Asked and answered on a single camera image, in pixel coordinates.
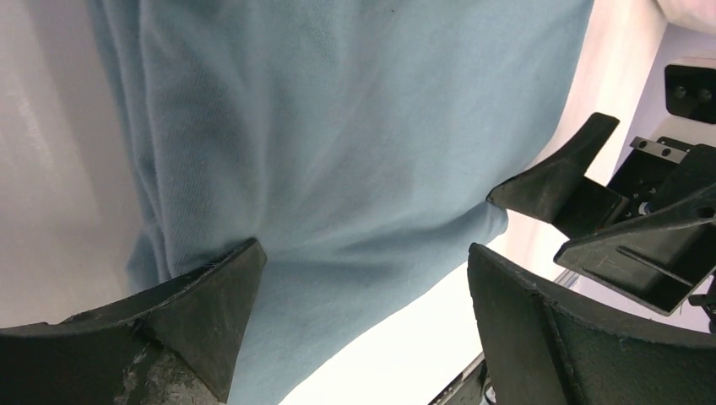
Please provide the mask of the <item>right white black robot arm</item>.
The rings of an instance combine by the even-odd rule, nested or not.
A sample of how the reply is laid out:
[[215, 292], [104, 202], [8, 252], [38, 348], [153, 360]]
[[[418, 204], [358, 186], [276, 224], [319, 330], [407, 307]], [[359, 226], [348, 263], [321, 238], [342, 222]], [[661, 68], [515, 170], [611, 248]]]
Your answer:
[[661, 315], [681, 305], [715, 316], [715, 61], [684, 57], [663, 70], [668, 118], [606, 185], [589, 166], [618, 126], [592, 114], [572, 138], [493, 188], [487, 201], [567, 237], [556, 264]]

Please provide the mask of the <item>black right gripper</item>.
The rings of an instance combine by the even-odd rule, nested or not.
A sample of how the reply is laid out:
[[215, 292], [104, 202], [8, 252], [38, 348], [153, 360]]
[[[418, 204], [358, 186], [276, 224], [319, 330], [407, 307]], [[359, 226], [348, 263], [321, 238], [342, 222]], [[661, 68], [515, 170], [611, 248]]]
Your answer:
[[715, 270], [715, 148], [634, 138], [608, 188], [585, 173], [618, 124], [592, 114], [555, 153], [494, 187], [486, 201], [573, 239], [556, 264], [668, 316]]

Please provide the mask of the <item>blue-grey t-shirt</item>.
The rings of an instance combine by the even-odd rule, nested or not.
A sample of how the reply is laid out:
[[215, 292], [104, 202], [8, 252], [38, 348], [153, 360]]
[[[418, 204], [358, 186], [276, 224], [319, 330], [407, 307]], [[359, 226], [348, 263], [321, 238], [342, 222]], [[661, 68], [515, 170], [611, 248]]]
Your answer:
[[232, 404], [277, 404], [507, 227], [590, 1], [90, 1], [147, 289], [254, 238]]

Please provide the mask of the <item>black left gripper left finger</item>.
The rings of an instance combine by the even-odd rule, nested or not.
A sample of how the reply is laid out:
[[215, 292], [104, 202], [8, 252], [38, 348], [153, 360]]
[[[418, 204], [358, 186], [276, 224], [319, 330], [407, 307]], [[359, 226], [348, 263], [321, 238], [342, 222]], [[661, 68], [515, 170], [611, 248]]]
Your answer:
[[4, 404], [223, 404], [266, 256], [218, 261], [58, 324], [1, 331]]

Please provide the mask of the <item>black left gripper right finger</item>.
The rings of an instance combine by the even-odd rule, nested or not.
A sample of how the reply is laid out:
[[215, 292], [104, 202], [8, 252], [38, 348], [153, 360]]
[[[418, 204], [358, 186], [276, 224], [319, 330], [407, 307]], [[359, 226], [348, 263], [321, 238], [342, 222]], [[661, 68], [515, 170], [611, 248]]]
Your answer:
[[483, 245], [467, 271], [500, 404], [714, 403], [714, 336], [603, 305]]

